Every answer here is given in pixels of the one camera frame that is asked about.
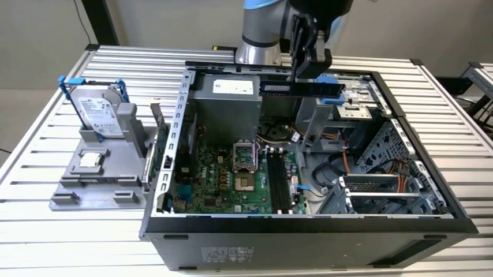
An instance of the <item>white wall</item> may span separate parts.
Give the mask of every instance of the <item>white wall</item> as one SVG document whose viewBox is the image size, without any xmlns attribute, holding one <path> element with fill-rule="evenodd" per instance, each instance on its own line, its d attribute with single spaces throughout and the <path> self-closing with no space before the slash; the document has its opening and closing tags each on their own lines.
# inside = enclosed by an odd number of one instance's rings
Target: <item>white wall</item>
<svg viewBox="0 0 493 277">
<path fill-rule="evenodd" d="M 237 47 L 243 0 L 107 0 L 120 44 L 211 49 Z"/>
<path fill-rule="evenodd" d="M 492 0 L 354 0 L 337 55 L 420 58 L 433 74 L 493 62 Z"/>
<path fill-rule="evenodd" d="M 0 88 L 55 90 L 87 44 L 72 0 L 0 0 Z"/>
</svg>

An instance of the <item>blue latch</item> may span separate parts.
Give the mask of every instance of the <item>blue latch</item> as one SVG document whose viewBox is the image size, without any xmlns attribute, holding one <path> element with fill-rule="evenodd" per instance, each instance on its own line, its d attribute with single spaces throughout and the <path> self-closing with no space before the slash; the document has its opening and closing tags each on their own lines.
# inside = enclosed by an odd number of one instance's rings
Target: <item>blue latch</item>
<svg viewBox="0 0 493 277">
<path fill-rule="evenodd" d="M 315 79 L 317 83 L 328 83 L 328 84 L 338 84 L 338 79 L 336 79 L 336 77 L 333 76 L 318 76 L 318 78 Z M 345 94 L 341 93 L 340 98 L 334 99 L 334 98 L 322 98 L 321 102 L 323 104 L 334 104 L 334 105 L 341 105 L 346 102 L 346 98 L 345 98 Z"/>
</svg>

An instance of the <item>aluminum extrusion table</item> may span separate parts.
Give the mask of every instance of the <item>aluminum extrusion table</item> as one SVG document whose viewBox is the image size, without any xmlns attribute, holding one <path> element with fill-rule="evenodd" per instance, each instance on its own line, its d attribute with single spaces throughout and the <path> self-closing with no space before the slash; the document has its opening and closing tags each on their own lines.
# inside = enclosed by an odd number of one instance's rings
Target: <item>aluminum extrusion table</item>
<svg viewBox="0 0 493 277">
<path fill-rule="evenodd" d="M 139 119 L 146 125 L 155 125 L 148 105 L 159 102 L 170 121 L 186 60 L 233 62 L 234 56 L 230 51 L 100 46 L 83 53 L 68 77 L 98 81 L 123 78 L 130 99 L 139 106 Z M 283 57 L 283 64 L 289 63 L 289 57 Z M 334 57 L 333 68 L 381 73 L 480 235 L 402 270 L 202 274 L 492 276 L 492 141 L 426 67 L 406 59 Z M 48 208 L 79 142 L 80 121 L 62 96 L 58 90 L 0 169 L 0 276 L 171 274 L 152 244 L 139 241 L 143 210 L 52 212 Z"/>
</svg>

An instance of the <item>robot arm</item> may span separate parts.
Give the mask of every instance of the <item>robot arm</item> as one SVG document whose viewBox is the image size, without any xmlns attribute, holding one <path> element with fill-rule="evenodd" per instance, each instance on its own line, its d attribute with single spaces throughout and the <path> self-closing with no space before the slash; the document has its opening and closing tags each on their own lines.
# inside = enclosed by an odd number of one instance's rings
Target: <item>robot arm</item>
<svg viewBox="0 0 493 277">
<path fill-rule="evenodd" d="M 291 80 L 317 78 L 332 65 L 332 53 L 325 49 L 332 23 L 348 14 L 352 3 L 353 0 L 246 0 L 243 44 L 235 61 L 281 65 L 279 38 L 287 38 Z"/>
</svg>

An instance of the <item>blue clip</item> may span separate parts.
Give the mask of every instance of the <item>blue clip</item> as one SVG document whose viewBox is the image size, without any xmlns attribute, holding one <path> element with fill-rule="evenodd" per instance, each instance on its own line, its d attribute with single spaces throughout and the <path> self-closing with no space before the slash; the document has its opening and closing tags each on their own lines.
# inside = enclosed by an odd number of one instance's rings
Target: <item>blue clip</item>
<svg viewBox="0 0 493 277">
<path fill-rule="evenodd" d="M 72 101 L 72 100 L 70 99 L 70 93 L 68 93 L 68 91 L 67 91 L 67 87 L 66 87 L 66 85 L 64 85 L 64 79 L 66 79 L 66 76 L 64 76 L 64 75 L 62 75 L 62 76 L 59 77 L 59 87 L 60 87 L 60 89 L 62 89 L 62 91 L 63 91 L 63 94 L 64 94 L 64 97 L 67 98 L 67 100 Z"/>
<path fill-rule="evenodd" d="M 118 87 L 120 88 L 123 102 L 130 103 L 128 94 L 127 94 L 127 85 L 124 81 L 122 80 L 122 78 L 116 80 L 116 84 L 118 84 Z"/>
<path fill-rule="evenodd" d="M 60 89 L 62 89 L 62 91 L 63 91 L 64 97 L 67 98 L 67 100 L 68 100 L 68 101 L 70 101 L 70 103 L 72 104 L 74 109 L 76 110 L 76 114 L 78 114 L 78 117 L 79 117 L 79 119 L 80 119 L 80 123 L 83 124 L 83 129 L 84 129 L 84 130 L 87 130 L 87 126 L 86 126 L 86 124 L 84 124 L 83 117 L 80 116 L 80 113 L 79 113 L 79 111 L 78 111 L 76 105 L 74 104 L 72 98 L 70 97 L 70 93 L 68 93 L 68 90 L 67 90 L 67 83 L 64 82 L 64 79 L 66 79 L 66 76 L 64 76 L 64 75 L 62 75 L 62 76 L 59 77 L 59 87 L 60 87 Z"/>
<path fill-rule="evenodd" d="M 311 187 L 310 186 L 302 186 L 299 184 L 295 184 L 294 186 L 297 187 L 297 189 L 311 190 Z"/>
<path fill-rule="evenodd" d="M 70 78 L 68 85 L 84 85 L 86 84 L 86 78 Z"/>
<path fill-rule="evenodd" d="M 333 76 L 318 76 L 315 79 L 317 83 L 329 83 L 329 84 L 338 84 L 338 79 Z M 323 104 L 334 104 L 341 105 L 346 102 L 345 94 L 341 93 L 340 98 L 322 98 L 321 99 Z"/>
</svg>

